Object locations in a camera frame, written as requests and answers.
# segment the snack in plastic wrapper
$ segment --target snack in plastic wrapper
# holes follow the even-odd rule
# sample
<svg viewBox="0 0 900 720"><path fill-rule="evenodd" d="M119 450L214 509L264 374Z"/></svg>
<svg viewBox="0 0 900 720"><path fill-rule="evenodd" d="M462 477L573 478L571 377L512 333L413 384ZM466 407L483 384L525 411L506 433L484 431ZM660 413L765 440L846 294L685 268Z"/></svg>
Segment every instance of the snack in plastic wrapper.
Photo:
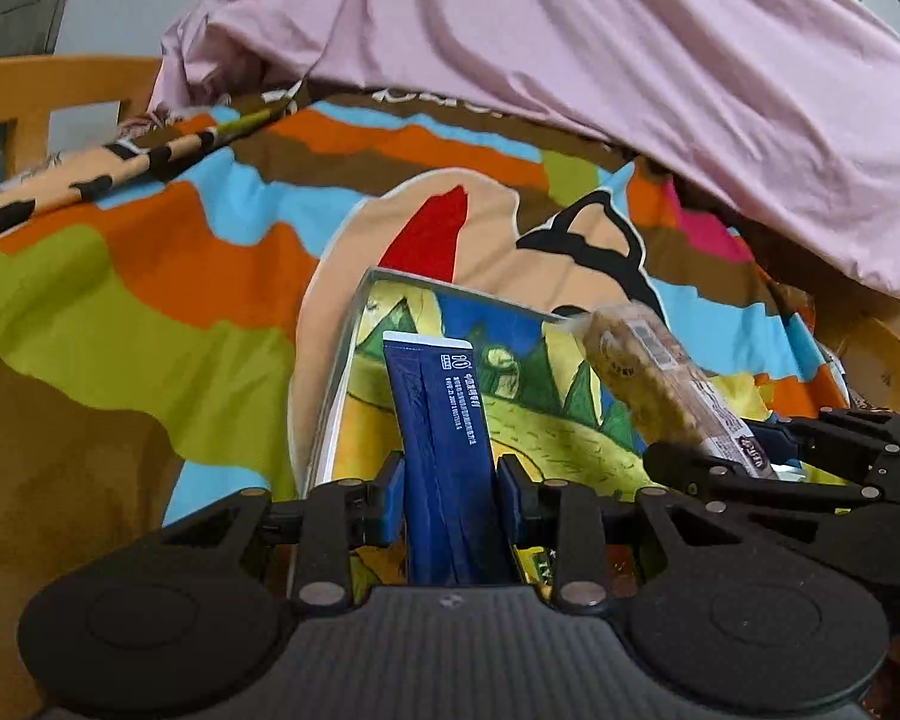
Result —
<svg viewBox="0 0 900 720"><path fill-rule="evenodd" d="M751 476L776 478L751 429L653 310L640 303L601 306L568 319L566 328L646 442L690 443Z"/></svg>

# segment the wooden headboard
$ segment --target wooden headboard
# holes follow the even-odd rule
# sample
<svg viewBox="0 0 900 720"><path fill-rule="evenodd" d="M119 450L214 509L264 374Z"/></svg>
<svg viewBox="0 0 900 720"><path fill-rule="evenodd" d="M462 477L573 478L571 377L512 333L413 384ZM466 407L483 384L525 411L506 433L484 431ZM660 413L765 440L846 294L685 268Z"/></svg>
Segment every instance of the wooden headboard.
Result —
<svg viewBox="0 0 900 720"><path fill-rule="evenodd" d="M160 59L136 56L15 56L0 59L0 123L7 123L5 173L47 155L50 113L120 103L118 121L138 116L154 88Z"/></svg>

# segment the barcode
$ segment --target barcode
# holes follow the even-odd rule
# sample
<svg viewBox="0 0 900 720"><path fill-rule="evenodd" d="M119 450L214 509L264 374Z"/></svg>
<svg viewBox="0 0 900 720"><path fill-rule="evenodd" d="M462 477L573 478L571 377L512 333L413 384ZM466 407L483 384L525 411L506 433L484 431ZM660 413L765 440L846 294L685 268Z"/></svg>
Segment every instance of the barcode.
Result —
<svg viewBox="0 0 900 720"><path fill-rule="evenodd" d="M634 332L637 341L643 344L647 354L650 355L653 363L660 370L670 370L677 367L677 361L674 360L674 356L667 351L666 346L663 346L663 343L647 322L627 322L626 326Z"/></svg>

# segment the cartoon eyebrow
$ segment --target cartoon eyebrow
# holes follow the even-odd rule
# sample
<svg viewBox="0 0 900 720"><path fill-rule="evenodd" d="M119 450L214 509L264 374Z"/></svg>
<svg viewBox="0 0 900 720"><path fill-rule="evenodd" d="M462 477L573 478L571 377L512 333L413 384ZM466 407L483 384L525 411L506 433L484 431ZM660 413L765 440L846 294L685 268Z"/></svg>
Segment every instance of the cartoon eyebrow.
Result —
<svg viewBox="0 0 900 720"><path fill-rule="evenodd" d="M588 205L594 204L601 206L604 216L623 235L628 246L626 254L611 248L594 247L580 233L570 232L570 225L577 215ZM640 269L645 254L643 241L634 228L617 213L607 191L595 190L581 197L573 205L557 213L549 227L530 230L520 236L516 247L548 254L562 254L570 257L582 268L610 276L624 290L627 298L649 306L663 322L666 322L658 295Z"/></svg>

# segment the pink bed sheet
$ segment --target pink bed sheet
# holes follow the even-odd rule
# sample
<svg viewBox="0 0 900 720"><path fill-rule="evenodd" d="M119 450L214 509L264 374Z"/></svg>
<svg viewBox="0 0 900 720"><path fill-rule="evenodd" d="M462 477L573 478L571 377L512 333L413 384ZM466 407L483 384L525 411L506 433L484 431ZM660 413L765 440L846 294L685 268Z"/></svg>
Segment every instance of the pink bed sheet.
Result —
<svg viewBox="0 0 900 720"><path fill-rule="evenodd" d="M610 136L900 295L900 37L855 0L197 0L152 105L309 74Z"/></svg>

